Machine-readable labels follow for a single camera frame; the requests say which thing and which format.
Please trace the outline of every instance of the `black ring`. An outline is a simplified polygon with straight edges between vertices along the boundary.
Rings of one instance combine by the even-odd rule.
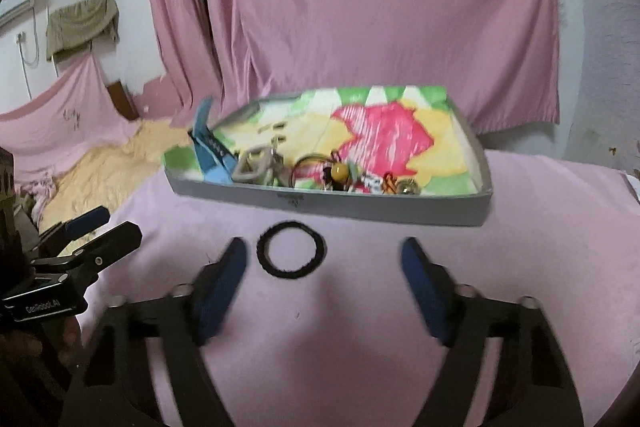
[[[314,258],[307,264],[305,264],[305,266],[293,272],[280,270],[273,266],[273,263],[271,262],[271,259],[269,259],[269,255],[267,254],[267,248],[273,236],[285,229],[300,229],[303,232],[308,233],[308,235],[313,238],[316,244],[316,255],[314,256]],[[322,261],[324,261],[324,256],[326,255],[326,245],[324,243],[324,238],[318,232],[310,229],[305,224],[300,223],[299,221],[283,221],[282,223],[273,225],[270,229],[268,229],[260,236],[260,239],[258,239],[258,244],[256,246],[256,251],[258,254],[258,261],[260,262],[260,265],[269,275],[273,275],[278,279],[300,279],[309,275],[311,272],[313,272],[313,270],[320,266]]]

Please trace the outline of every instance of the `yellow bead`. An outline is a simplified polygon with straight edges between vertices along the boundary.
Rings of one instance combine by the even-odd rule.
[[[344,163],[331,165],[331,179],[336,183],[345,184],[349,180],[349,167]]]

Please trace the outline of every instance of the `brown towel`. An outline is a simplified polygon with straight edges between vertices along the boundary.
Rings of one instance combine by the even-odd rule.
[[[82,0],[59,8],[49,16],[47,60],[65,60],[101,34],[118,42],[116,0]]]

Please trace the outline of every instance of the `pink curtain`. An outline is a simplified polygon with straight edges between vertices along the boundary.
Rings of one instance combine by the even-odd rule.
[[[187,124],[206,96],[222,101],[222,80],[204,0],[150,0],[167,78],[182,106],[174,124]]]
[[[316,87],[443,85],[477,132],[559,118],[557,0],[207,0],[224,111]]]

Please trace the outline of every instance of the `air conditioner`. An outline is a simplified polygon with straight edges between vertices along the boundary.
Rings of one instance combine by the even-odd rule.
[[[0,28],[33,8],[36,0],[2,0],[0,2]]]

